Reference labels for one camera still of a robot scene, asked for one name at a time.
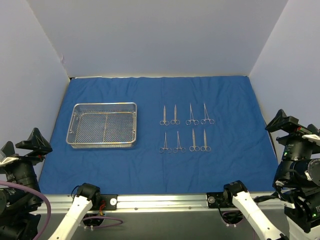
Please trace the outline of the steel wire mesh basket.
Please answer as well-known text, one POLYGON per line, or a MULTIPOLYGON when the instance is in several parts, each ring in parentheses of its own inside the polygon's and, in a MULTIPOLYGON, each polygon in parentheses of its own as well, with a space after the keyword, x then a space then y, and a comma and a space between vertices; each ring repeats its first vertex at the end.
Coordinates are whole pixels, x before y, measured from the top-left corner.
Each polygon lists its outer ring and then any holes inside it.
POLYGON ((74 149, 131 148, 137 140, 137 118, 134 102, 77 103, 66 143, 74 149))

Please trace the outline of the steel clamp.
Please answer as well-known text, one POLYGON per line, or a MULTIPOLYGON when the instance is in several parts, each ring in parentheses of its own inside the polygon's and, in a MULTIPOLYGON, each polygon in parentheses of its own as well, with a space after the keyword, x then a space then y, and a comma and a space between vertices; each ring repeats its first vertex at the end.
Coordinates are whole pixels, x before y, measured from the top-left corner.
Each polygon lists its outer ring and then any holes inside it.
POLYGON ((205 125, 208 122, 210 125, 214 125, 215 120, 209 117, 207 106, 206 106, 205 102, 203 103, 203 111, 204 111, 204 117, 203 117, 203 119, 200 120, 200 123, 202 125, 205 125))

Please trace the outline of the blue surgical wrap cloth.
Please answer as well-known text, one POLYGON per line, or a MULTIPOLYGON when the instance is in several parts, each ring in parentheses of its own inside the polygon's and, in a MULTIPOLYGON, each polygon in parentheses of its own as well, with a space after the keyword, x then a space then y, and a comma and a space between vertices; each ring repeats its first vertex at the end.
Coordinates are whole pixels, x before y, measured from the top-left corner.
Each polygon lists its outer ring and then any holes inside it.
POLYGON ((70 194, 83 183, 105 194, 219 192, 240 180, 252 192, 272 190, 278 167, 265 121, 246 76, 75 78, 67 88, 39 180, 45 194, 70 194), (132 148, 74 149, 66 143, 79 103, 134 102, 137 140, 132 148), (214 124, 201 124, 204 105, 214 124), (186 125, 190 104, 198 125, 186 125), (179 125, 171 124, 177 107, 179 125), (163 108, 169 125, 160 125, 163 108), (189 150, 192 129, 200 151, 189 150), (201 151, 204 130, 210 152, 201 151), (160 153, 164 146, 171 153, 160 153), (177 132, 185 153, 173 153, 177 132))

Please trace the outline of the short steel scissors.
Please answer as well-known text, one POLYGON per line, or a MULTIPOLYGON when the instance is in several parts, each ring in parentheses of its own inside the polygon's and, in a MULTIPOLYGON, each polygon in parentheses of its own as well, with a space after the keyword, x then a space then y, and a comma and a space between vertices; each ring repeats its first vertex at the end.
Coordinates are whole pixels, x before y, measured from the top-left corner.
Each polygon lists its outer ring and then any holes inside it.
POLYGON ((192 129, 192 145, 189 147, 190 152, 198 152, 200 151, 200 147, 196 145, 196 135, 195 130, 192 129))

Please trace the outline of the steel forceps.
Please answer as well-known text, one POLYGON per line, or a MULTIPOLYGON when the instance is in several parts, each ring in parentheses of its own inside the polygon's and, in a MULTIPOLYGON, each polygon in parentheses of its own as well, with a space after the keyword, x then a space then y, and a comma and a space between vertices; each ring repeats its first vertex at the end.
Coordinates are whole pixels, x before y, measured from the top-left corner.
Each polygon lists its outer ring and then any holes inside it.
POLYGON ((194 118, 193 108, 191 103, 189 104, 189 119, 185 121, 185 124, 187 126, 190 126, 191 124, 194 124, 195 126, 197 126, 199 124, 199 121, 194 118))

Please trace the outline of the small steel hemostat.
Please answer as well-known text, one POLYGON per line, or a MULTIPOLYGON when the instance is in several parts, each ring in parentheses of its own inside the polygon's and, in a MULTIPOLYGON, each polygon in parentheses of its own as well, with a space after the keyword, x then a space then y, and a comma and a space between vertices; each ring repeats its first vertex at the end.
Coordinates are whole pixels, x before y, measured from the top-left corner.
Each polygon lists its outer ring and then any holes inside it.
POLYGON ((164 153, 170 154, 170 153, 172 152, 172 149, 168 147, 167 133, 166 133, 166 132, 164 133, 164 143, 163 143, 163 147, 160 147, 160 148, 159 148, 159 152, 160 152, 161 154, 164 154, 164 153))

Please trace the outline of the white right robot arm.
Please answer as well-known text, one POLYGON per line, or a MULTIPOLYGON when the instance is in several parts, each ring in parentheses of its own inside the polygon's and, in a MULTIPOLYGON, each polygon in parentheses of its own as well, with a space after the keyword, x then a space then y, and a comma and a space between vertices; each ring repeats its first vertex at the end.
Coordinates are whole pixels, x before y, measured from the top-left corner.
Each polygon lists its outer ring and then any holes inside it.
POLYGON ((266 125, 269 133, 282 130, 277 137, 284 146, 275 172, 272 195, 252 198, 237 180, 224 185, 222 200, 236 207, 261 240, 318 240, 320 238, 320 130, 313 124, 303 126, 293 116, 279 109, 266 125), (284 234, 266 217, 259 203, 279 199, 284 206, 289 233, 284 234))

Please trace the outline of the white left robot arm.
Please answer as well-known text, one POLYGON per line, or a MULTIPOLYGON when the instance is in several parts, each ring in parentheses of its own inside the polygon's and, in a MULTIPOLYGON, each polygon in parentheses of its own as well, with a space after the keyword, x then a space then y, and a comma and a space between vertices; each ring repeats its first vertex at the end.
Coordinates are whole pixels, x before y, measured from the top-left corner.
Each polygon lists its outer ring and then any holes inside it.
MULTIPOLYGON (((38 229, 41 215, 36 210, 46 205, 46 219, 51 218, 51 204, 39 187, 34 167, 52 152, 50 143, 34 128, 28 139, 13 144, 8 141, 0 150, 0 172, 6 181, 0 183, 0 238, 2 240, 37 240, 44 232, 38 229)), ((52 240, 69 240, 89 210, 100 206, 100 188, 83 183, 73 197, 72 205, 52 240)))

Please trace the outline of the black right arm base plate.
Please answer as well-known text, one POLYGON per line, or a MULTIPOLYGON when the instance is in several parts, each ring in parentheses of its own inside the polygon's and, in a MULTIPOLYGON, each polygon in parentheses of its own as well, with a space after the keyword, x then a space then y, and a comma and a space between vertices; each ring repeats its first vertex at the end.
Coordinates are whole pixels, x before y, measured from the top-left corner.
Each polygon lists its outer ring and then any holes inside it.
POLYGON ((210 209, 230 209, 235 208, 232 198, 224 192, 207 192, 207 206, 210 209))

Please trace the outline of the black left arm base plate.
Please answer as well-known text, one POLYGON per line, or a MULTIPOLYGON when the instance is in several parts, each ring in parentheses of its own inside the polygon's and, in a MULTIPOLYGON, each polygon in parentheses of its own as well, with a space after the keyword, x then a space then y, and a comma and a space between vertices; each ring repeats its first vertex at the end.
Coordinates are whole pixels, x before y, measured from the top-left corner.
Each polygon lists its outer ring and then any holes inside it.
POLYGON ((99 211, 101 206, 102 211, 113 211, 117 209, 118 195, 117 194, 99 194, 93 199, 91 211, 99 211))

